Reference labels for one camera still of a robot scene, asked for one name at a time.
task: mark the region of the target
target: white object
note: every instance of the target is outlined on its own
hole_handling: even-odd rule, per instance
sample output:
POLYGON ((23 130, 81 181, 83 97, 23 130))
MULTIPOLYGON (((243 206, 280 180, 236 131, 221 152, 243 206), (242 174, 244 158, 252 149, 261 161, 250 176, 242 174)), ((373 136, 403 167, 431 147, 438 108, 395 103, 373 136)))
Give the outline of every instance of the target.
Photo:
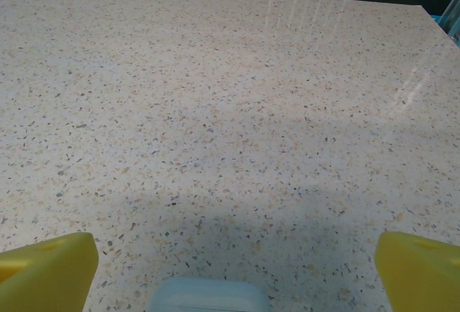
POLYGON ((170 278, 156 289, 149 312, 270 312, 265 294, 246 282, 170 278))

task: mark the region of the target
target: white container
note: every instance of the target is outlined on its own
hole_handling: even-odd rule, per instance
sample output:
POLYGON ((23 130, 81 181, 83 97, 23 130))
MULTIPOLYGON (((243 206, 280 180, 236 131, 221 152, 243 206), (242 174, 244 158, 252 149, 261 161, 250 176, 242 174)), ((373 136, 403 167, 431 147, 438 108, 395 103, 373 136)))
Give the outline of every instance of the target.
POLYGON ((149 312, 270 312, 265 294, 246 282, 170 278, 156 289, 149 312))

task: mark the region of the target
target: quartz countertop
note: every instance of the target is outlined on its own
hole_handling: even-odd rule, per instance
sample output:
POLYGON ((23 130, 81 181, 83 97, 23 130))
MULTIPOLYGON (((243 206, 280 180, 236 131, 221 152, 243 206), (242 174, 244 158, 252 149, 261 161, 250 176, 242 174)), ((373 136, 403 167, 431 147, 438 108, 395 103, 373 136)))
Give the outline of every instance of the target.
POLYGON ((460 50, 419 6, 1 0, 0 250, 89 231, 86 311, 171 276, 390 311, 379 235, 460 243, 460 50))

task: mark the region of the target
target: speckled countertop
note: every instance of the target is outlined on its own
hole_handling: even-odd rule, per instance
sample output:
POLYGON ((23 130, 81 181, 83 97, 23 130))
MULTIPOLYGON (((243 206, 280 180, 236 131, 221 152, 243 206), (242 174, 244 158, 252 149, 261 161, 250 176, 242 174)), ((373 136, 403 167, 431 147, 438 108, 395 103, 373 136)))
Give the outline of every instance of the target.
POLYGON ((460 50, 418 6, 1 0, 1 250, 75 231, 86 311, 167 277, 390 311, 400 230, 460 242, 460 50))

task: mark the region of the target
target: table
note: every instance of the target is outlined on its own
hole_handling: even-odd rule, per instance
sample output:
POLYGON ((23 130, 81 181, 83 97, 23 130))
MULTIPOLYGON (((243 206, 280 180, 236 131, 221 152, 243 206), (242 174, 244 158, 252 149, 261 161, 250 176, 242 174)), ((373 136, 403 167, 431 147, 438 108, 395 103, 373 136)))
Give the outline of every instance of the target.
POLYGON ((378 236, 460 242, 460 51, 419 6, 1 0, 1 246, 89 231, 86 311, 171 276, 390 311, 378 236))

